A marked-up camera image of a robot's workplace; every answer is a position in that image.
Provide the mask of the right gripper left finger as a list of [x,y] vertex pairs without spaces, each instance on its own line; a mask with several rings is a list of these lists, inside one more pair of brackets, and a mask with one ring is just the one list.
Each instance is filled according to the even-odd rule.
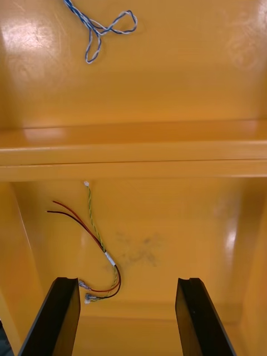
[[78,279],[52,283],[19,355],[72,355],[81,311]]

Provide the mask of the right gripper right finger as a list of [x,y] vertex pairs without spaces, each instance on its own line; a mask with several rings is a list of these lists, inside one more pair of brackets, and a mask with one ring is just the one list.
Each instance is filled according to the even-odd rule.
[[175,312],[183,355],[236,355],[201,279],[178,279]]

